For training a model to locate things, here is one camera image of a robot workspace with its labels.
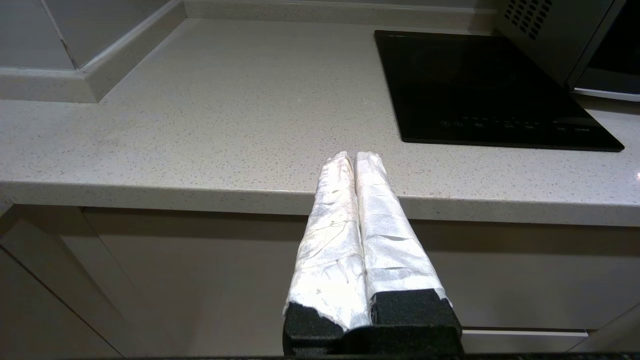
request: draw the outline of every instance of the microwave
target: microwave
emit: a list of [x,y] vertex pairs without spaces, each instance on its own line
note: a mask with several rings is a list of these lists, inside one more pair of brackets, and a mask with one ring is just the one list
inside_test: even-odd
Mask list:
[[640,101],[640,0],[504,0],[495,27],[569,91]]

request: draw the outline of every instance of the microwave vent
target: microwave vent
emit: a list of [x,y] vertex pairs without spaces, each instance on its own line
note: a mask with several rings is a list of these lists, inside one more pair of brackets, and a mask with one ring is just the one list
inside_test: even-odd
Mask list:
[[553,0],[509,0],[503,16],[531,40],[536,40]]

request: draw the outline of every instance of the black glass cooktop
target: black glass cooktop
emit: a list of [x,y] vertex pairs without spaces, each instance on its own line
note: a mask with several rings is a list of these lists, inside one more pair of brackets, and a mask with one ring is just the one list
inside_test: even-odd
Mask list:
[[505,38],[381,30],[375,37],[403,141],[625,148]]

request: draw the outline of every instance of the kitchen countertop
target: kitchen countertop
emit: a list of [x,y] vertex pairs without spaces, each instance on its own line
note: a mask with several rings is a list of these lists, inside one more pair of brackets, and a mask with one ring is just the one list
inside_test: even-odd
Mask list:
[[0,101],[0,192],[306,215],[326,158],[374,151],[410,218],[640,226],[637,108],[581,99],[620,153],[404,143],[378,28],[187,19],[98,104]]

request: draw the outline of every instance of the baseboard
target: baseboard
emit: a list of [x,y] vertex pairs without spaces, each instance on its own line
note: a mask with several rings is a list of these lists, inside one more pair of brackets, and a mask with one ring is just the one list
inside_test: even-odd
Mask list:
[[0,68],[0,99],[99,102],[184,19],[171,0],[77,70]]
[[496,10],[384,2],[185,0],[187,17],[491,31]]

